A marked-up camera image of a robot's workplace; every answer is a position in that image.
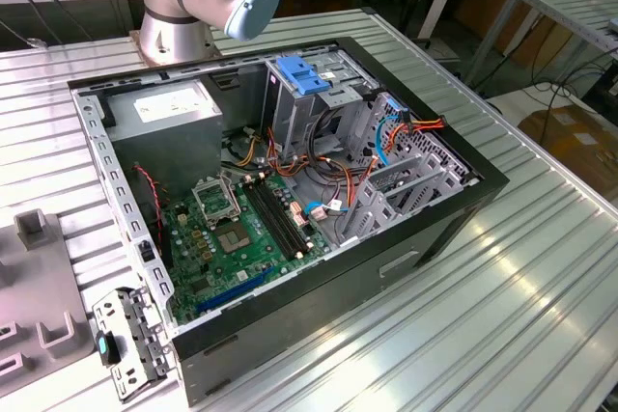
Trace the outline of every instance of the motherboard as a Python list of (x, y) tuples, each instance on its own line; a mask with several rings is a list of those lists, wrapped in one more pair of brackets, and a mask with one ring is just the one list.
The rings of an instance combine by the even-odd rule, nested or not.
[[(256, 189), (264, 189), (261, 195), (270, 203), (256, 199)], [(272, 175), (249, 183), (232, 183), (225, 177), (204, 182), (192, 196), (163, 209), (171, 231), (168, 273), (175, 287), (171, 309), (178, 323), (187, 323), (330, 251), (309, 218), (295, 214), (295, 205), (284, 181)], [(286, 227), (295, 230), (276, 232)], [(291, 233), (297, 233), (303, 243), (294, 247), (286, 242), (285, 236)], [(298, 246), (305, 251), (297, 251)]]

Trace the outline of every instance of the aluminum extrusion table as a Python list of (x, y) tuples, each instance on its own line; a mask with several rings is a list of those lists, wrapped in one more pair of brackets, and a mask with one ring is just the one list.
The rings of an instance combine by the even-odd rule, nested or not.
[[(194, 410), (593, 410), (618, 380), (618, 211), (379, 16), (272, 21), (224, 53), (356, 38), (510, 179), (415, 274)], [(128, 39), (0, 55), (0, 225), (61, 216), (87, 310), (136, 285), (65, 82), (144, 67)], [(172, 374), (122, 406), (95, 353), (0, 410), (184, 410)]]
[(525, 32), (540, 14), (548, 16), (579, 37), (579, 43), (567, 61), (571, 65), (563, 73), (569, 72), (577, 64), (577, 57), (583, 52), (586, 43), (598, 47), (602, 52), (618, 47), (618, 34), (608, 27), (609, 20), (618, 17), (618, 0), (507, 0), (472, 59), (465, 77), (466, 84), (469, 85), (478, 74), (500, 31), (519, 2), (529, 5), (534, 11), (524, 21), (506, 53), (523, 39)]

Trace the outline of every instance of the green motherboard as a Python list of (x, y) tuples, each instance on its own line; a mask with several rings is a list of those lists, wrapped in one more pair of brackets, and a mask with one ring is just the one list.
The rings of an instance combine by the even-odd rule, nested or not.
[[(264, 184), (278, 201), (278, 207), (293, 219), (294, 201), (283, 180), (273, 175)], [(265, 220), (247, 197), (241, 183), (232, 184), (240, 215), (209, 227), (194, 196), (163, 210), (171, 231), (172, 263), (168, 274), (175, 294), (171, 309), (178, 323), (184, 324), (204, 311), (220, 306), (251, 289), (271, 282), (330, 251), (316, 228), (290, 221), (301, 236), (313, 244), (301, 259), (282, 253), (268, 231)], [(221, 189), (199, 193), (207, 214), (229, 204)]]

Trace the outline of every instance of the metal bracket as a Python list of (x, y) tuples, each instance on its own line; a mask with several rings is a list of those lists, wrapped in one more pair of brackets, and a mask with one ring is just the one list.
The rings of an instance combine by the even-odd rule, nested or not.
[(97, 327), (111, 334), (119, 348), (120, 362), (111, 368), (116, 393), (127, 403), (167, 377), (170, 370), (159, 338), (161, 319), (145, 288), (119, 288), (94, 305)]

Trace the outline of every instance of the red wire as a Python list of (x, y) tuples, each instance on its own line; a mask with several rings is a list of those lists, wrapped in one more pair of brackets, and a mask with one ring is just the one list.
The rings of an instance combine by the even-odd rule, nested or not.
[(151, 190), (153, 191), (154, 196), (154, 204), (156, 205), (156, 225), (158, 227), (158, 252), (161, 252), (161, 243), (163, 239), (161, 237), (163, 230), (163, 223), (161, 221), (161, 204), (158, 201), (158, 194), (156, 193), (155, 181), (151, 176), (142, 168), (141, 166), (133, 166), (137, 171), (139, 171), (148, 181), (148, 184), (151, 186)]

